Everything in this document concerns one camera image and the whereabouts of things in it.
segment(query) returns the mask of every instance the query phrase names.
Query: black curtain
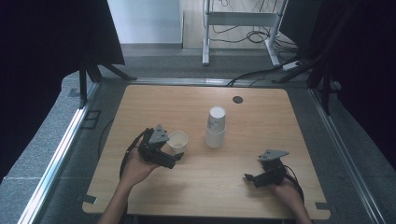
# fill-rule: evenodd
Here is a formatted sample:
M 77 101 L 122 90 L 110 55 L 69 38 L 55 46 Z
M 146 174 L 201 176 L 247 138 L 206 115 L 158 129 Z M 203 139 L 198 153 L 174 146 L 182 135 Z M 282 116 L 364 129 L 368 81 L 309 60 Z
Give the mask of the black curtain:
M 46 118 L 62 80 L 87 59 L 124 64 L 106 0 L 0 4 L 1 178 Z
M 338 97 L 396 168 L 396 7 L 361 1 L 336 44 Z

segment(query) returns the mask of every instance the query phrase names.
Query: stacked paper cups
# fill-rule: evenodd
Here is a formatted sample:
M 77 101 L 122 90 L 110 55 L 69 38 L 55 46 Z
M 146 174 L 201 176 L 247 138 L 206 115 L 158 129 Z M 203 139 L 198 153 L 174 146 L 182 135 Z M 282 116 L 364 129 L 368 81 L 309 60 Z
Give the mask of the stacked paper cups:
M 224 142 L 225 114 L 225 109 L 218 105 L 213 106 L 209 111 L 205 135 L 205 141 L 209 147 L 218 148 Z

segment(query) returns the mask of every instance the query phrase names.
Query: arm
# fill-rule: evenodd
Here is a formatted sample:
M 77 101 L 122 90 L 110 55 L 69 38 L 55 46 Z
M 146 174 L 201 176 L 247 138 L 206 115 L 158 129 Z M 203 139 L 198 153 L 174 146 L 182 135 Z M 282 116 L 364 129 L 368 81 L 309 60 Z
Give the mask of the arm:
M 297 224 L 312 224 L 303 201 L 293 183 L 284 178 L 280 185 L 270 185 L 271 191 L 294 214 Z
M 128 162 L 125 165 L 116 191 L 98 223 L 118 224 L 128 202 L 128 196 L 134 185 L 145 180 L 157 167 L 158 165 L 148 164 L 143 161 L 137 149 L 133 149 L 130 153 Z

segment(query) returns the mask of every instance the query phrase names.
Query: cup rim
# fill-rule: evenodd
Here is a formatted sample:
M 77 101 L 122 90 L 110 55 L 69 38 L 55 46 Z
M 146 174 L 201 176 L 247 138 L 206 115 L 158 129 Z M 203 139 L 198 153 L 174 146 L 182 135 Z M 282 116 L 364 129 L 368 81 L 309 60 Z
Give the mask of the cup rim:
M 186 137 L 186 141 L 183 142 L 183 144 L 182 144 L 181 147 L 174 147 L 173 145 L 171 145 L 171 144 L 169 143 L 170 140 L 171 140 L 171 135 L 172 135 L 172 134 L 175 134 L 175 133 L 182 133 L 182 134 Z M 183 132 L 183 131 L 174 131 L 174 132 L 172 132 L 172 133 L 169 133 L 168 137 L 169 137 L 169 140 L 166 141 L 166 143 L 168 144 L 169 147 L 172 147 L 172 148 L 182 148 L 182 147 L 186 146 L 187 143 L 189 142 L 189 136 L 188 136 L 185 132 Z
M 225 110 L 224 107 L 222 107 L 221 105 L 214 105 L 214 106 L 212 106 L 212 107 L 209 109 L 209 116 L 212 117 L 212 115 L 210 114 L 210 112 L 212 111 L 213 108 L 221 108 L 221 109 L 224 111 L 224 116 L 221 117 L 221 118 L 224 118 L 224 117 L 227 115 L 227 111 Z

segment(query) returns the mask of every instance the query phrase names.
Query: metal frame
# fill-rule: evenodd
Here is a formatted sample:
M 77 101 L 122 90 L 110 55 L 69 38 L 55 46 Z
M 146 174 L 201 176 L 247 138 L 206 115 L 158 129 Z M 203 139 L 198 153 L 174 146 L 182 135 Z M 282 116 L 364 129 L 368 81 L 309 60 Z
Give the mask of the metal frame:
M 205 10 L 205 37 L 203 45 L 202 64 L 209 65 L 209 26 L 210 25 L 237 25 L 237 26 L 265 26 L 272 27 L 269 39 L 266 39 L 265 47 L 268 50 L 274 66 L 280 65 L 273 49 L 280 22 L 288 0 L 284 0 L 281 9 L 277 13 L 253 13 L 253 12 L 214 12 L 210 11 L 210 0 L 206 0 Z
M 123 80 L 114 80 L 108 81 L 108 83 L 112 82 L 123 82 L 129 84 L 139 84 L 139 85 L 183 85 L 183 86 L 221 86 L 224 87 L 230 79 L 214 79 L 214 78 L 139 78 L 136 81 L 123 81 Z M 252 80 L 242 79 L 234 84 L 237 87 L 248 87 L 251 84 Z M 89 91 L 89 99 L 91 99 L 100 84 L 93 83 L 92 87 Z M 263 87 L 300 87 L 306 88 L 305 84 L 292 84 L 289 85 L 287 83 L 276 84 L 273 82 L 260 81 L 257 82 L 255 87 L 263 88 Z M 371 191 L 368 189 L 364 179 L 362 178 L 361 172 L 356 167 L 354 161 L 348 153 L 347 147 L 345 146 L 343 139 L 339 135 L 335 125 L 332 122 L 330 116 L 326 114 L 326 112 L 321 107 L 320 97 L 318 93 L 313 89 L 308 89 L 308 93 L 311 95 L 312 100 L 318 110 L 320 117 L 323 120 L 323 123 L 331 136 L 331 139 L 334 143 L 334 146 L 340 156 L 342 163 L 346 167 L 346 171 L 351 178 L 352 183 L 355 186 L 356 191 L 361 197 L 361 201 L 369 215 L 370 219 L 373 223 L 386 223 L 384 220 L 381 211 L 378 208 L 377 202 L 375 201 Z M 55 179 L 63 161 L 66 153 L 68 152 L 71 143 L 74 137 L 77 134 L 78 127 L 80 126 L 85 114 L 90 107 L 92 100 L 89 100 L 87 104 L 78 109 L 75 116 L 73 117 L 69 127 L 67 128 L 61 143 L 56 149 L 46 172 L 43 174 L 40 182 L 38 183 L 35 192 L 33 193 L 29 203 L 26 205 L 20 220 L 18 223 L 33 223 L 35 220 L 35 216 L 38 214 L 42 204 L 44 203 L 47 195 L 50 192 L 50 188 L 52 186 L 53 180 Z
M 318 92 L 314 91 L 313 89 L 308 89 L 308 91 L 332 139 L 332 142 L 334 143 L 335 149 L 340 156 L 340 160 L 346 167 L 346 171 L 349 174 L 352 184 L 354 185 L 355 190 L 358 192 L 358 195 L 361 197 L 361 202 L 363 203 L 367 214 L 372 220 L 372 223 L 386 223 L 384 217 L 381 214 L 381 211 L 378 208 L 377 202 L 375 201 L 373 194 L 368 189 L 360 170 L 356 166 L 355 162 L 352 160 L 352 157 L 348 152 L 347 146 L 344 144 L 343 139 L 341 138 L 339 132 L 337 131 L 337 128 L 332 122 L 332 118 L 322 108 L 322 102 L 320 101 L 320 96 L 318 95 Z
M 97 91 L 99 84 L 93 83 L 90 91 L 88 93 L 88 98 L 91 99 Z M 58 174 L 59 169 L 64 161 L 64 157 L 66 156 L 74 137 L 77 134 L 78 128 L 88 111 L 92 101 L 88 100 L 87 104 L 79 108 L 74 117 L 72 118 L 66 132 L 64 133 L 64 137 L 62 138 L 59 146 L 56 148 L 52 159 L 49 162 L 49 165 L 44 172 L 43 176 L 40 179 L 37 187 L 35 188 L 35 192 L 29 200 L 29 203 L 26 205 L 20 220 L 18 223 L 33 223 L 37 213 L 39 212 L 42 204 L 44 203 L 47 195 L 50 192 L 50 188 L 52 187 L 53 181 Z

